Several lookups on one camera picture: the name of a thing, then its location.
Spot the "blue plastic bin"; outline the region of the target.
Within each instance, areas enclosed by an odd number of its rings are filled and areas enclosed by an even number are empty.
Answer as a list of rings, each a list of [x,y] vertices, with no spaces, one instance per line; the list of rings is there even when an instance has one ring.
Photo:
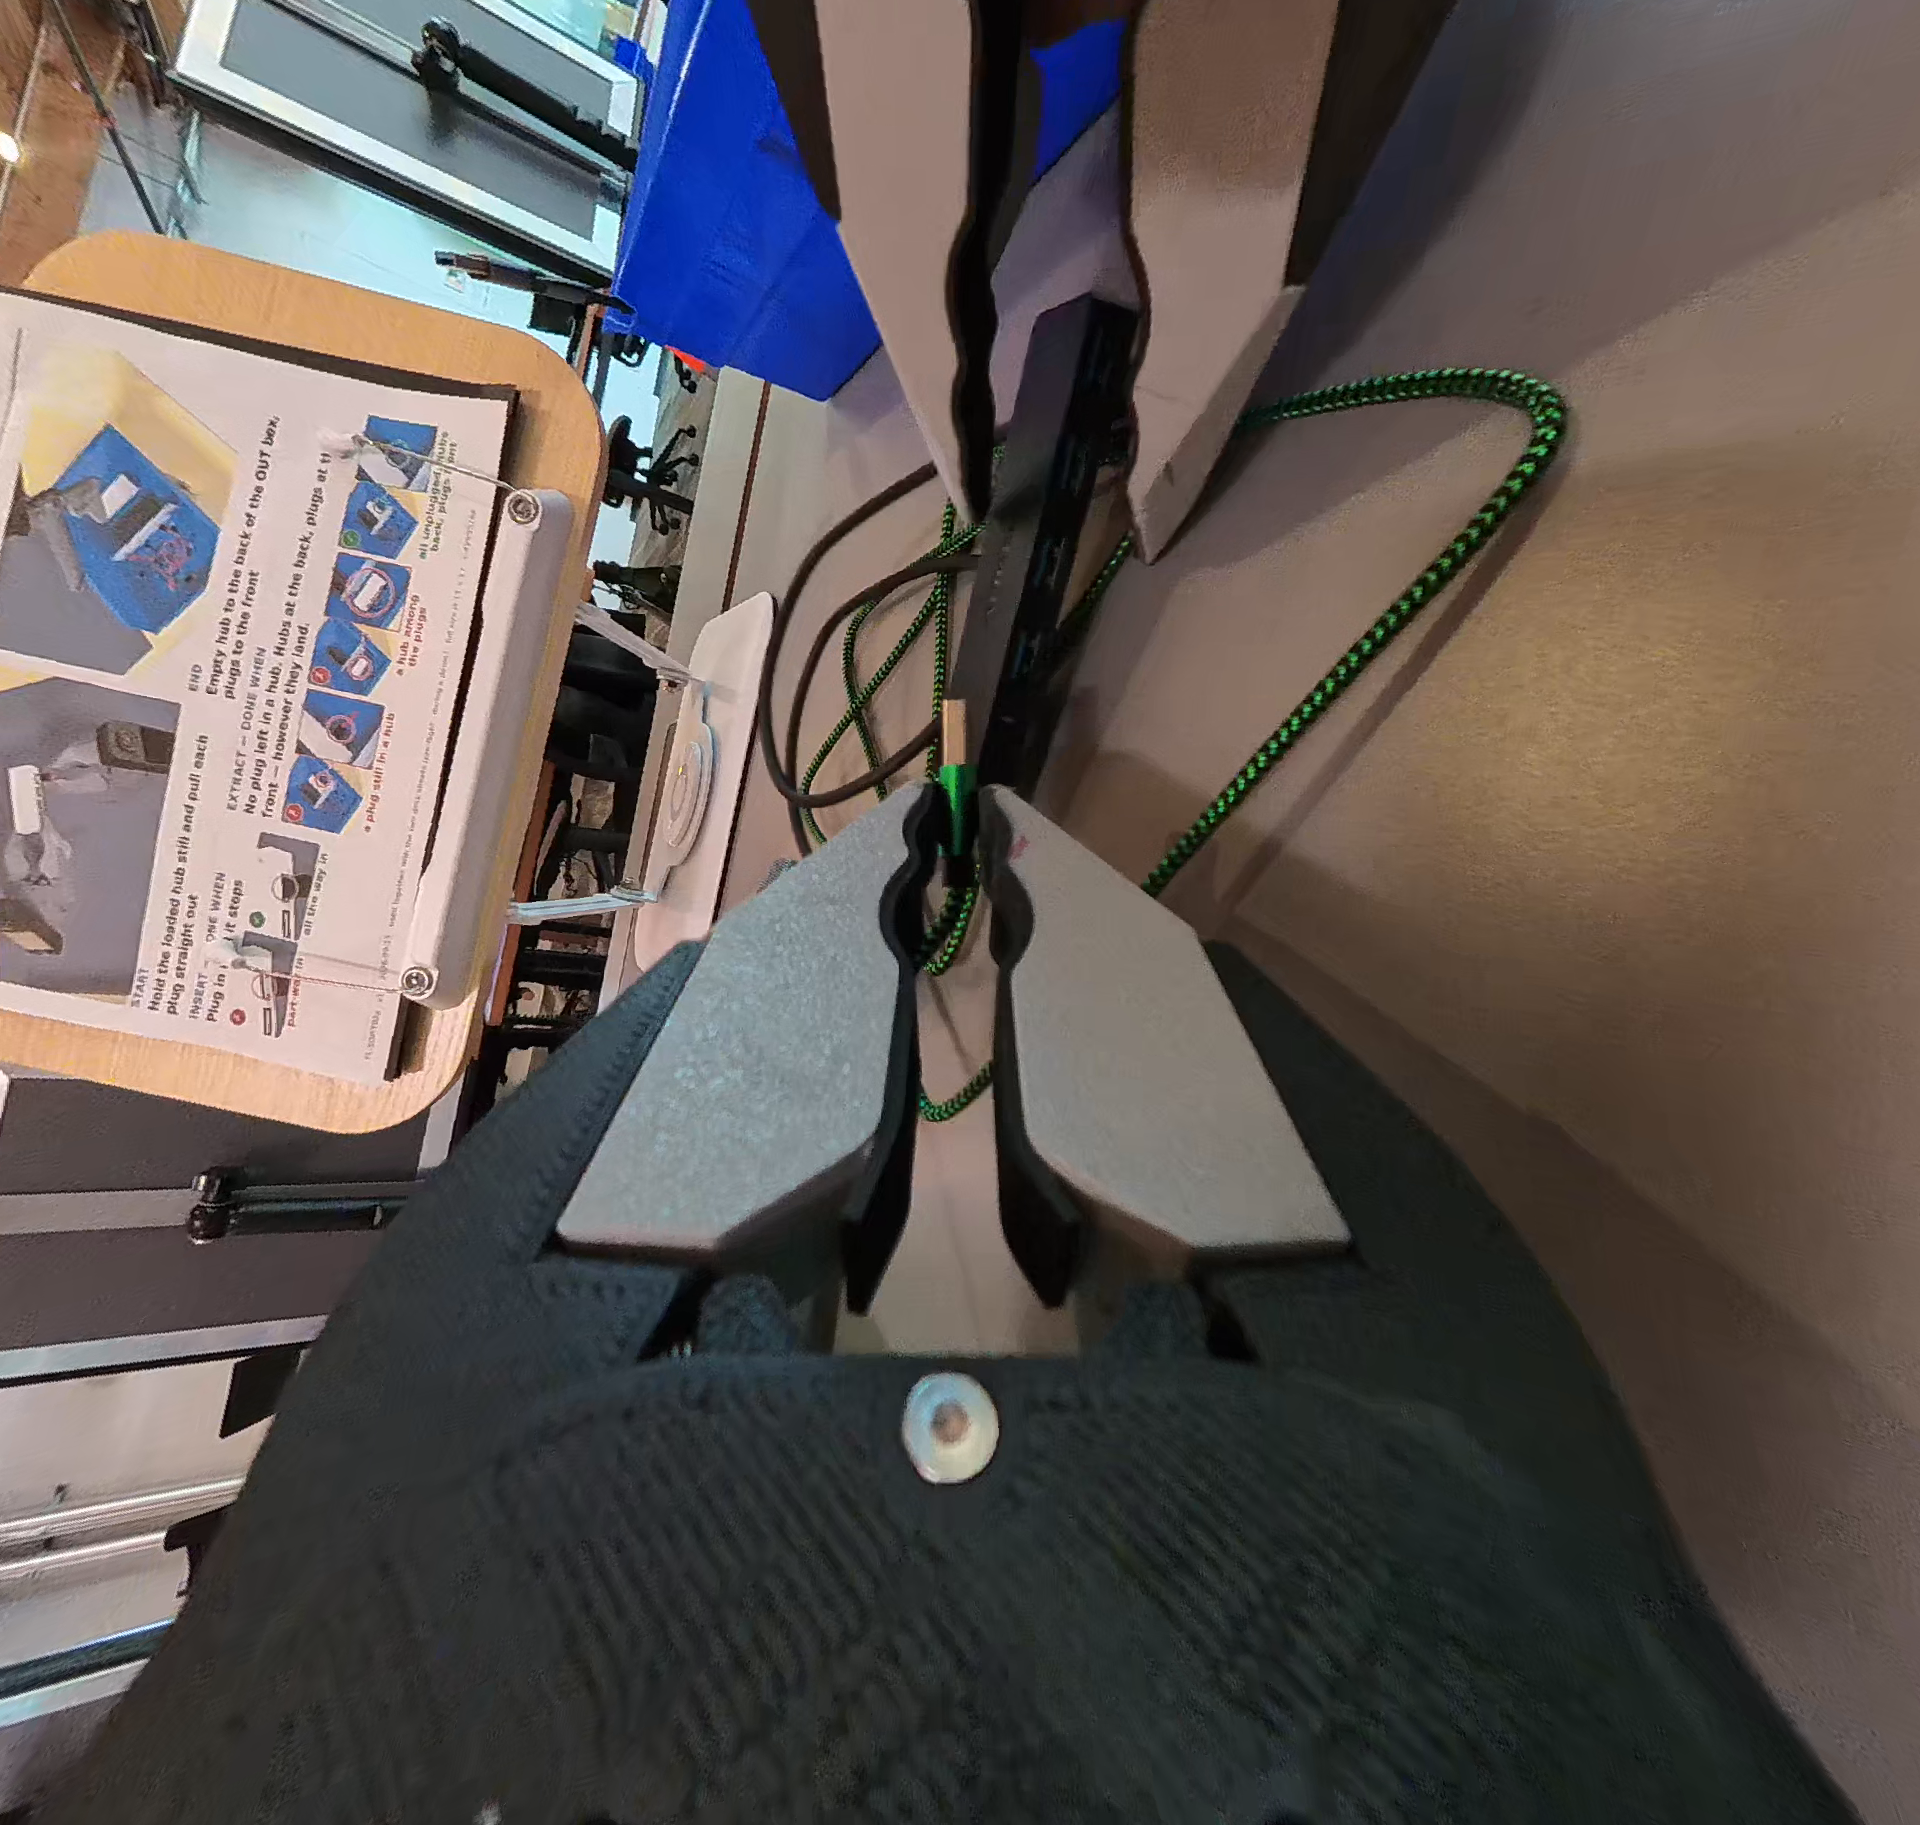
[[[1085,129],[1116,95],[1119,29],[1135,4],[1023,0],[1037,129],[1020,207],[1054,125],[1041,58],[1086,51],[1086,29],[1099,35],[1107,66],[1093,83],[1097,100],[1082,92],[1074,107]],[[880,349],[839,226],[816,203],[793,151],[745,0],[668,0],[618,296],[644,335],[804,398],[832,398]]]

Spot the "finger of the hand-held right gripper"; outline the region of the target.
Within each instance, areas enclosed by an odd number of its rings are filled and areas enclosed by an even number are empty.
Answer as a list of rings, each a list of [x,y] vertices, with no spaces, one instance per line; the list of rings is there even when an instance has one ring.
[[[837,226],[961,510],[995,477],[995,259],[1037,129],[1023,0],[812,0]]]
[[[1135,547],[1157,561],[1289,321],[1288,281],[1339,0],[1145,0],[1126,92],[1126,245],[1143,302]]]

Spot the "black usb hub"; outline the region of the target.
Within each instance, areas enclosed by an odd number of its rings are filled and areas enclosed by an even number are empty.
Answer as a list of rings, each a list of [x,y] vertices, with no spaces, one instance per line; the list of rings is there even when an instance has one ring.
[[[1082,296],[1031,331],[948,700],[981,787],[1031,797],[1062,709],[1062,615],[1097,474],[1124,452],[1140,317]]]

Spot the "grey aluminium framed case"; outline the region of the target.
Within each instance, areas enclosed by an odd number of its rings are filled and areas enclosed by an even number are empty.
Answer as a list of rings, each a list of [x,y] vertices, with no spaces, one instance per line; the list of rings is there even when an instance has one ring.
[[[174,85],[388,199],[606,285],[661,0],[193,0]]]
[[[203,1102],[5,1074],[2,1345],[7,1354],[320,1318],[371,1233],[193,1243],[205,1171],[268,1188],[407,1184],[445,1154],[445,1109],[332,1134]]]

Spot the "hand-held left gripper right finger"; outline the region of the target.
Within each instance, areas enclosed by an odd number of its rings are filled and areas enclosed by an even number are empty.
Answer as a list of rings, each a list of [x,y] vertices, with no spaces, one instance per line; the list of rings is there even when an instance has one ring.
[[[1335,1258],[1354,1233],[1196,928],[1006,787],[979,799],[998,1215],[1044,1305]]]

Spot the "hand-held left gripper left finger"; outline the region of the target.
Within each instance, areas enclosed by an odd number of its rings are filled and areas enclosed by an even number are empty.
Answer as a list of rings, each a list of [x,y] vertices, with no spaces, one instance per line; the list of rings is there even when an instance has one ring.
[[[713,928],[560,1215],[565,1250],[874,1305],[911,1210],[934,866],[919,783]]]

